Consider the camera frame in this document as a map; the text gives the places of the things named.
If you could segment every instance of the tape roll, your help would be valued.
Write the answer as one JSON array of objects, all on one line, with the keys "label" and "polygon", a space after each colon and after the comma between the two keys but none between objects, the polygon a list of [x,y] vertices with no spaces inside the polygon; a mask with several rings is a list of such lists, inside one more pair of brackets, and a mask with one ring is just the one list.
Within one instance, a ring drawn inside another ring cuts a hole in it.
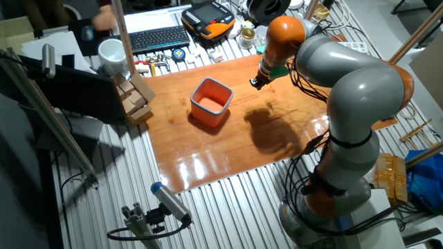
[{"label": "tape roll", "polygon": [[248,15],[256,24],[267,24],[283,15],[291,0],[248,0]]}]

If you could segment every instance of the square bowl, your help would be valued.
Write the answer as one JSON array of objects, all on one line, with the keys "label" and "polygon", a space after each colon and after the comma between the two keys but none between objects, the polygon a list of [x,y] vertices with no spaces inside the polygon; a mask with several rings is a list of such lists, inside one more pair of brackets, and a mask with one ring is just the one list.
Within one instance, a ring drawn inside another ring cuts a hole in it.
[{"label": "square bowl", "polygon": [[210,77],[204,78],[191,95],[191,114],[216,127],[226,115],[234,91]]}]

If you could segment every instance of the yellow box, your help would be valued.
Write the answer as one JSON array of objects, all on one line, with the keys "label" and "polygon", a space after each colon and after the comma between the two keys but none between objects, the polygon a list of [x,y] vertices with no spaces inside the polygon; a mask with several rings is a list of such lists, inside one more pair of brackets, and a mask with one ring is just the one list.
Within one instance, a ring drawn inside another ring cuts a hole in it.
[{"label": "yellow box", "polygon": [[375,163],[372,183],[386,191],[391,205],[408,202],[405,160],[391,154],[380,154]]}]

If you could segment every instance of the black keyboard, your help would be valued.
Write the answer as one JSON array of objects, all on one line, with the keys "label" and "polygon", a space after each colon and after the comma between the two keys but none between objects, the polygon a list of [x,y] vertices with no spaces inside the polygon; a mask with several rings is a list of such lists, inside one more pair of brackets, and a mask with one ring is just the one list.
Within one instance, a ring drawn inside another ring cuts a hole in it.
[{"label": "black keyboard", "polygon": [[157,28],[154,30],[130,33],[129,40],[133,53],[147,53],[167,48],[179,48],[187,46],[190,43],[188,34],[183,26]]}]

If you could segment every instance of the robotic arm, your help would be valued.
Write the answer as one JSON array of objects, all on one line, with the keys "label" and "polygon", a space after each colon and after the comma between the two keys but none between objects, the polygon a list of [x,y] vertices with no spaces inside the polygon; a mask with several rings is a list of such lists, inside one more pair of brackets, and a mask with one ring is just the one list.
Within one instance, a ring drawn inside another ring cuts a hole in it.
[{"label": "robotic arm", "polygon": [[282,67],[295,55],[298,73],[312,84],[331,87],[327,101],[329,145],[302,189],[301,212],[321,224],[358,209],[370,198],[364,175],[379,155],[379,138],[371,126],[403,109],[414,91],[405,70],[346,48],[323,35],[311,36],[311,23],[278,17],[266,34],[266,51],[257,90],[285,75]]}]

